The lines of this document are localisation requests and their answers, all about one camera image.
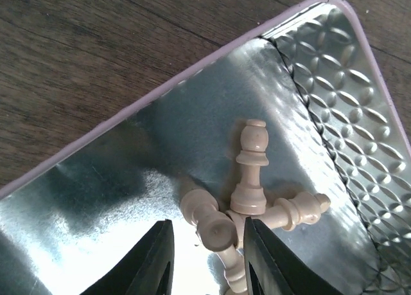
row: wooden table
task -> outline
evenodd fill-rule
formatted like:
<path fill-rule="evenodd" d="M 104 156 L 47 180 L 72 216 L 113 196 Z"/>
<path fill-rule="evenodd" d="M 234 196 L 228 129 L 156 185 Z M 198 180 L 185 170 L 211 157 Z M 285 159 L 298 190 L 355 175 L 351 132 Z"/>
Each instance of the wooden table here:
<path fill-rule="evenodd" d="M 0 186 L 303 0 L 0 0 Z M 411 135 L 411 0 L 348 0 Z"/>

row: baking pan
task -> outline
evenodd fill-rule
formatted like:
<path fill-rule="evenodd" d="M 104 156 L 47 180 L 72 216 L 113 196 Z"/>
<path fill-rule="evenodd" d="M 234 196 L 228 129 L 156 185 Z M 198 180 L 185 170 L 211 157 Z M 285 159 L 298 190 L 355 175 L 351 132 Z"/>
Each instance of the baking pan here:
<path fill-rule="evenodd" d="M 170 219 L 173 294 L 224 294 L 179 200 L 195 184 L 227 204 L 248 118 L 267 122 L 269 197 L 331 199 L 318 224 L 276 235 L 344 294 L 408 294 L 411 150 L 344 0 L 290 8 L 1 189 L 3 293 L 79 294 Z"/>

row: wooden floor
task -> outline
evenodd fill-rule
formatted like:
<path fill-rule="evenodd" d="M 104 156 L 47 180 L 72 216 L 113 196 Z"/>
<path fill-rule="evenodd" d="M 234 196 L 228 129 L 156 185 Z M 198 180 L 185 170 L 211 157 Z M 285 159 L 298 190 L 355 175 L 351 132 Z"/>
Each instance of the wooden floor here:
<path fill-rule="evenodd" d="M 303 0 L 0 0 L 0 186 Z M 411 135 L 411 0 L 348 0 Z"/>

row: silver metal surface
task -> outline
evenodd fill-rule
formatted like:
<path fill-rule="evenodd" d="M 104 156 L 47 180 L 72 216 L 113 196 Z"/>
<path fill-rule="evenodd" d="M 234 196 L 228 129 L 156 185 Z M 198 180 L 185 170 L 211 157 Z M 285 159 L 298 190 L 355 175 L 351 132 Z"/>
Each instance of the silver metal surface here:
<path fill-rule="evenodd" d="M 265 38 L 298 84 L 383 258 L 381 270 L 393 280 L 371 289 L 405 294 L 411 287 L 411 160 L 350 20 L 324 3 Z"/>
<path fill-rule="evenodd" d="M 377 251 L 280 54 L 253 39 L 0 201 L 3 294 L 78 294 L 162 219 L 175 231 L 173 294 L 223 294 L 218 258 L 178 205 L 192 182 L 227 201 L 248 118 L 267 122 L 267 195 L 303 187 L 332 202 L 318 224 L 275 232 L 344 294 L 361 293 Z"/>

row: chess pawn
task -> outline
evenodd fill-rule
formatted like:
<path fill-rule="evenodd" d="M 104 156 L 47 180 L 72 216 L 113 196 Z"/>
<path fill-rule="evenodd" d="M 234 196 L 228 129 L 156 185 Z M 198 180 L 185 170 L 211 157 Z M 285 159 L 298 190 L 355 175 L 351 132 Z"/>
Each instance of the chess pawn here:
<path fill-rule="evenodd" d="M 321 214 L 327 211 L 330 205 L 331 201 L 325 194 L 312 195 L 308 192 L 300 192 L 290 200 L 277 199 L 274 206 L 268 208 L 263 215 L 252 216 L 252 218 L 261 220 L 270 229 L 283 228 L 286 231 L 291 231 L 298 224 L 318 222 Z M 236 225 L 238 235 L 236 248 L 242 248 L 247 216 L 232 210 L 228 210 L 226 214 Z"/>
<path fill-rule="evenodd" d="M 244 215 L 262 215 L 267 200 L 259 182 L 261 166 L 268 165 L 265 149 L 268 133 L 262 120 L 247 120 L 241 133 L 242 151 L 236 161 L 241 164 L 241 181 L 231 195 L 230 208 Z"/>
<path fill-rule="evenodd" d="M 244 294 L 247 291 L 244 257 L 234 246 L 216 253 L 224 265 L 224 277 L 232 293 Z"/>
<path fill-rule="evenodd" d="M 196 188 L 185 194 L 180 210 L 185 220 L 197 227 L 197 235 L 208 250 L 220 252 L 237 244 L 236 226 L 218 211 L 217 200 L 208 191 Z"/>

